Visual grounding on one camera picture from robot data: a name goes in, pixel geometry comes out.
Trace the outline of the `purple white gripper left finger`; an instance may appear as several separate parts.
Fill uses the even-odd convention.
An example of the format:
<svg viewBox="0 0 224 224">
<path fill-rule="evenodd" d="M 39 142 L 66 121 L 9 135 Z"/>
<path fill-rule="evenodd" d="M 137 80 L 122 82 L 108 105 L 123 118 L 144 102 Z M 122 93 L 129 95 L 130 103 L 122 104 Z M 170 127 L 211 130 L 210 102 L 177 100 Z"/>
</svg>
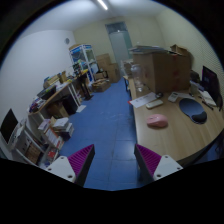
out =
<svg viewBox="0 0 224 224">
<path fill-rule="evenodd" d="M 46 171 L 83 187 L 94 155 L 95 147 L 91 144 L 68 157 L 58 157 Z"/>
</svg>

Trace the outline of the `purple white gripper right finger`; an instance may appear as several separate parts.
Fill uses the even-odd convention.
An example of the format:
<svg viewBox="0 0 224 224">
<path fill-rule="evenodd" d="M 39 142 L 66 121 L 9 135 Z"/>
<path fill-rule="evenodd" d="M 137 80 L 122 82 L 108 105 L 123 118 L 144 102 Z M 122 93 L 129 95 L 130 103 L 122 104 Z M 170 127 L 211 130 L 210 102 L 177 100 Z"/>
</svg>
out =
<svg viewBox="0 0 224 224">
<path fill-rule="evenodd" d="M 134 148 L 140 175 L 145 184 L 160 180 L 182 169 L 182 166 L 169 155 L 160 156 L 154 151 L 136 144 Z"/>
</svg>

